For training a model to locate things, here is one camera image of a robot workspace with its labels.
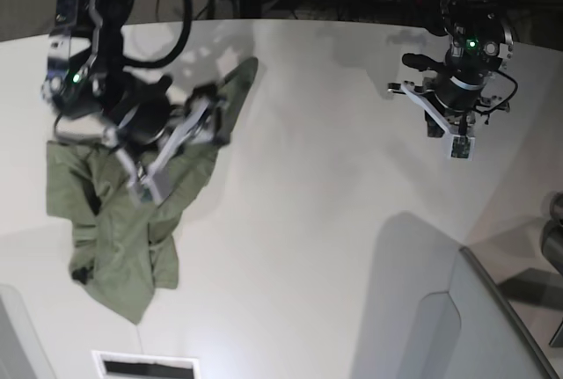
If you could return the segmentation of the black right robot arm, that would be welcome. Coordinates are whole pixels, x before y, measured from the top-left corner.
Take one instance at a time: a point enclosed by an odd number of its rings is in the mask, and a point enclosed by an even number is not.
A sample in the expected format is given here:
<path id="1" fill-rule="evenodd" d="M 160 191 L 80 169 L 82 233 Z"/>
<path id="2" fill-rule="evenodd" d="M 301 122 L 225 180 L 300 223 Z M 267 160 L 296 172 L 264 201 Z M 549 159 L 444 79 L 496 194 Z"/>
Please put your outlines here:
<path id="1" fill-rule="evenodd" d="M 58 120 L 100 119 L 105 131 L 96 138 L 59 135 L 64 143 L 94 143 L 128 157 L 168 139 L 165 152 L 174 155 L 189 143 L 230 142 L 226 102 L 218 84 L 196 89 L 182 108 L 167 92 L 172 78 L 148 83 L 134 69 L 163 69 L 184 51 L 194 18 L 193 0 L 180 0 L 179 37 L 157 59 L 140 60 L 124 51 L 123 28 L 135 0 L 56 0 L 55 25 L 50 32 L 43 100 Z"/>

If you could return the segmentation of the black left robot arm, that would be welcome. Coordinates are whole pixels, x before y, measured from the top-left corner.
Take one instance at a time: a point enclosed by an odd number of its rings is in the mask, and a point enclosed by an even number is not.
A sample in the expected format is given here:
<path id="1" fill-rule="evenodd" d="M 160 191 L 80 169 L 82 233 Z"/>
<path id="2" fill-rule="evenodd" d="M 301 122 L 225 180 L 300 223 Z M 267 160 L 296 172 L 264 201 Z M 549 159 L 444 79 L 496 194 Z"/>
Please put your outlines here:
<path id="1" fill-rule="evenodd" d="M 443 137 L 450 127 L 466 130 L 477 116 L 510 109 L 510 97 L 486 97 L 483 90 L 513 53 L 514 35 L 500 0 L 405 0 L 415 19 L 449 47 L 442 61 L 407 53 L 402 63 L 419 72 L 434 72 L 412 91 L 428 102 L 427 134 Z"/>

